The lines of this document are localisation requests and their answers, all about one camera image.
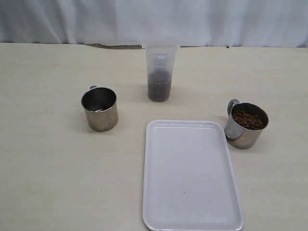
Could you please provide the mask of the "translucent plastic tall container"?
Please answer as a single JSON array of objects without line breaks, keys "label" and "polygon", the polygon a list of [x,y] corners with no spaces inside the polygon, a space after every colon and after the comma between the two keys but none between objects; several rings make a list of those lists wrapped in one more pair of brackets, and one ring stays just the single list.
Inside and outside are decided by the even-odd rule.
[{"label": "translucent plastic tall container", "polygon": [[152,39],[144,44],[148,98],[151,101],[164,102],[169,99],[175,57],[179,47],[171,37]]}]

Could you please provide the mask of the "white plastic tray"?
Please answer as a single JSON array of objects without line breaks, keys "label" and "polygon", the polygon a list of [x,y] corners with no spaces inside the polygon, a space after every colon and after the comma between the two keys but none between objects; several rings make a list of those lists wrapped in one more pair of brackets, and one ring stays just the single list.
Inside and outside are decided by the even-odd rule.
[{"label": "white plastic tray", "polygon": [[152,231],[239,231],[244,211],[222,126],[153,120],[146,127],[142,218]]}]

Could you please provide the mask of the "right steel mug with kibble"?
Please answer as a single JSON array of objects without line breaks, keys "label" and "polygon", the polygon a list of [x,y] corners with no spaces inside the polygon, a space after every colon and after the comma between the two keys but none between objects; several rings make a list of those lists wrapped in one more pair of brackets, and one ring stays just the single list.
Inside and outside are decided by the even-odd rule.
[{"label": "right steel mug with kibble", "polygon": [[237,99],[229,101],[227,113],[228,121],[224,132],[228,143],[239,149],[251,148],[269,123],[268,115],[263,109]]}]

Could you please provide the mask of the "white curtain backdrop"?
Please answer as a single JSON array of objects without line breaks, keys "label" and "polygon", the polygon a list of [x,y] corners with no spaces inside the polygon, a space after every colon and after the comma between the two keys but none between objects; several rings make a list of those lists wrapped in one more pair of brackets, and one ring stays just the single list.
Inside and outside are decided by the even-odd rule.
[{"label": "white curtain backdrop", "polygon": [[305,0],[3,0],[0,40],[15,43],[306,47]]}]

